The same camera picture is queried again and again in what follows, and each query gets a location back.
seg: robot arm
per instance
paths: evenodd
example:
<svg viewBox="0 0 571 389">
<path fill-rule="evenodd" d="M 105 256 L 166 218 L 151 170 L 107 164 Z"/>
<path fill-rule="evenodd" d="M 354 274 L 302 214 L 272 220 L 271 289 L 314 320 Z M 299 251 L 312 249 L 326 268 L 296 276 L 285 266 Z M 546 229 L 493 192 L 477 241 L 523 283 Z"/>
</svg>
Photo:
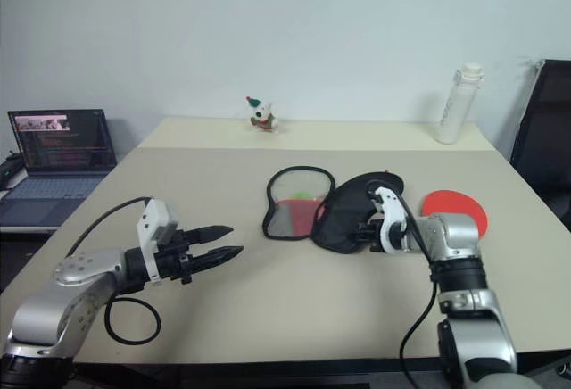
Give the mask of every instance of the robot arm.
<svg viewBox="0 0 571 389">
<path fill-rule="evenodd" d="M 384 214 L 382 224 L 372 224 L 375 245 L 371 249 L 421 252 L 397 194 L 388 186 L 373 186 L 368 196 Z M 468 215 L 450 213 L 414 222 L 426 246 L 431 279 L 440 288 L 440 310 L 447 317 L 438 324 L 438 346 L 451 386 L 538 388 L 533 380 L 515 374 L 516 351 L 496 295 L 486 282 L 476 223 Z"/>
<path fill-rule="evenodd" d="M 167 205 L 152 199 L 137 223 L 139 248 L 80 252 L 58 264 L 46 286 L 14 316 L 2 357 L 2 387 L 64 386 L 97 312 L 115 295 L 141 291 L 147 281 L 157 284 L 166 277 L 187 284 L 193 273 L 243 249 L 225 246 L 194 258 L 186 253 L 190 244 L 210 242 L 232 228 L 184 232 L 177 225 Z"/>
</svg>

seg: beige table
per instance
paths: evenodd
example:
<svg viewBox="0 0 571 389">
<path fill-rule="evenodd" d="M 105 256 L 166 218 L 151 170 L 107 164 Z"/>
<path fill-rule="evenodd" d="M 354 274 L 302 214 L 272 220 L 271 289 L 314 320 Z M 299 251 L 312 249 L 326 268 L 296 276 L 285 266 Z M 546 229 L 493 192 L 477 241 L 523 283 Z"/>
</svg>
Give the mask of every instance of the beige table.
<svg viewBox="0 0 571 389">
<path fill-rule="evenodd" d="M 180 216 L 182 228 L 227 224 L 235 231 L 195 254 L 243 244 L 232 261 L 194 277 L 136 294 L 162 317 L 145 346 L 115 343 L 100 313 L 77 361 L 218 363 L 395 358 L 399 342 L 425 307 L 428 268 L 420 255 L 368 250 L 341 255 L 311 241 L 265 239 L 265 186 L 278 170 L 311 164 L 340 185 L 360 173 L 389 169 L 405 180 L 413 210 L 435 189 L 462 191 L 486 209 L 481 241 L 490 286 L 499 296 L 520 352 L 566 349 L 571 305 L 571 235 L 522 178 L 467 125 L 455 145 L 437 144 L 430 127 L 403 123 L 284 122 L 279 134 L 241 120 L 166 119 L 76 210 L 2 294 L 1 336 L 13 313 L 48 278 L 71 243 L 97 216 L 128 198 L 154 195 Z M 138 205 L 106 220 L 83 250 L 137 245 Z M 136 305 L 114 306 L 116 330 L 147 336 L 153 320 Z M 434 309 L 410 340 L 408 356 L 436 356 Z"/>
</svg>

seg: red object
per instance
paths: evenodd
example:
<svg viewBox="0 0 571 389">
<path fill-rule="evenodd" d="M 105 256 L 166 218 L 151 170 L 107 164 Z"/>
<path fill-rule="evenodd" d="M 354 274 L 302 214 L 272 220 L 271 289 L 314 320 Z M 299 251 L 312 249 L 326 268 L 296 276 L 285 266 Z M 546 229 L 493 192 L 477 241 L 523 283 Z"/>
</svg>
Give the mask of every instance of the red object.
<svg viewBox="0 0 571 389">
<path fill-rule="evenodd" d="M 313 229 L 315 210 L 321 204 L 320 200 L 286 199 L 280 200 L 280 205 L 289 206 L 292 220 L 292 236 L 307 236 Z"/>
<path fill-rule="evenodd" d="M 465 213 L 469 215 L 478 225 L 480 237 L 485 235 L 488 229 L 488 217 L 486 217 L 482 205 L 469 195 L 458 191 L 437 190 L 425 197 L 420 211 L 422 216 L 427 217 L 438 212 Z"/>
</svg>

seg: red disc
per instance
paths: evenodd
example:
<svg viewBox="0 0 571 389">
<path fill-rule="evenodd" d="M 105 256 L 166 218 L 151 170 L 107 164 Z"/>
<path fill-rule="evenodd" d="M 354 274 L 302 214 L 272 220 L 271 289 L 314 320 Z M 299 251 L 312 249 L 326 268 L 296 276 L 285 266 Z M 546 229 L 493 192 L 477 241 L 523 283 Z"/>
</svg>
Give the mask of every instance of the red disc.
<svg viewBox="0 0 571 389">
<path fill-rule="evenodd" d="M 482 237 L 488 228 L 488 217 L 484 208 L 469 195 L 452 190 L 433 191 L 422 202 L 423 217 L 433 213 L 465 213 L 472 217 L 478 225 L 478 234 Z"/>
</svg>

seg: green object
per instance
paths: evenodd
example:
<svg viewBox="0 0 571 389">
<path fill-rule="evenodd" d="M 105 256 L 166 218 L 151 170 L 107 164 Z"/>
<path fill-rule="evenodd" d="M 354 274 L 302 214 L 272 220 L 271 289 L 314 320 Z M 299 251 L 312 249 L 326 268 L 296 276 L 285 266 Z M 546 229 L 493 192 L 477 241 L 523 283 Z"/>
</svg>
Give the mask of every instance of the green object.
<svg viewBox="0 0 571 389">
<path fill-rule="evenodd" d="M 309 194 L 307 191 L 298 191 L 291 197 L 292 199 L 296 200 L 315 200 L 312 194 Z"/>
<path fill-rule="evenodd" d="M 261 103 L 260 99 L 253 99 L 250 96 L 246 97 L 246 99 L 252 108 L 258 108 L 258 105 Z"/>
</svg>

